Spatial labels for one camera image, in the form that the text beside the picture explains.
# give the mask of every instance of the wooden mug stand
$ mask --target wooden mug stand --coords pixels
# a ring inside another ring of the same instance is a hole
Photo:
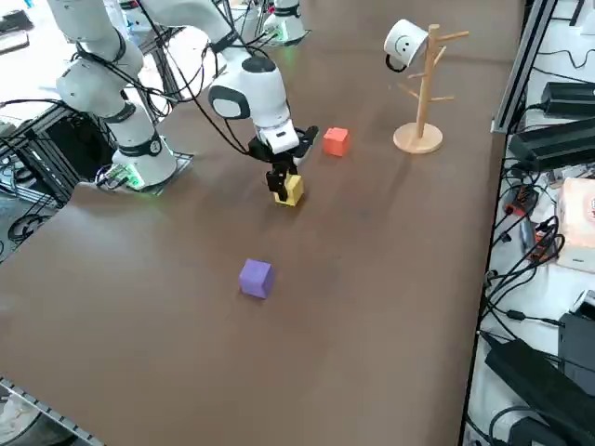
[[[443,46],[440,50],[438,49],[438,46],[441,42],[465,37],[469,35],[469,31],[447,34],[441,37],[438,35],[439,29],[440,25],[430,25],[428,28],[428,47],[426,49],[424,72],[407,76],[408,79],[421,77],[419,94],[406,85],[399,84],[400,88],[419,101],[416,121],[399,127],[396,132],[394,132],[392,138],[399,149],[409,153],[430,153],[437,151],[440,148],[443,142],[443,132],[441,132],[438,127],[426,122],[428,120],[428,107],[431,102],[455,99],[454,96],[443,96],[441,98],[433,98],[431,96],[431,81],[434,76],[434,71],[436,70],[438,62],[440,62],[440,59],[443,57],[444,51],[446,51],[446,46]]]

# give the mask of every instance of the metal frame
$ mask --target metal frame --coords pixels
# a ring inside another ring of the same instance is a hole
[[[524,90],[535,63],[537,52],[548,29],[558,0],[535,0],[522,32],[519,51],[514,60],[504,98],[492,123],[492,131],[507,134],[514,113],[522,105]]]
[[[91,435],[88,432],[86,432],[85,430],[83,430],[76,423],[73,423],[71,420],[66,418],[61,413],[54,411],[52,408],[45,405],[43,402],[38,400],[36,397],[25,392],[22,388],[15,386],[12,382],[8,381],[7,379],[0,378],[0,386],[4,387],[6,390],[8,390],[13,395],[17,395],[24,401],[31,404],[33,407],[35,407],[37,410],[39,410],[39,412],[41,412],[43,415],[49,417],[50,419],[52,419],[53,421],[58,423],[60,426],[64,427],[66,430],[72,432],[79,439],[86,441],[87,444],[90,444],[91,446],[105,446],[96,437],[94,437],[93,435]]]

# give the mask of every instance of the smiley face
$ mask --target smiley face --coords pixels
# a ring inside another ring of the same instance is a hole
[[[413,39],[409,35],[402,35],[397,39],[394,44],[394,49],[397,53],[402,56],[409,57],[411,53],[415,50],[413,48]]]

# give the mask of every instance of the orange cube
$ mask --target orange cube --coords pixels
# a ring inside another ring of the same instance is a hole
[[[344,156],[350,146],[350,132],[344,128],[329,128],[324,135],[324,152]]]

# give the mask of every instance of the yellow cube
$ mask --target yellow cube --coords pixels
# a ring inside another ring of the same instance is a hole
[[[279,194],[274,192],[275,202],[285,204],[287,206],[295,206],[299,199],[304,194],[304,181],[300,175],[287,175],[285,179],[285,188],[287,189],[287,201],[282,202],[279,199]]]

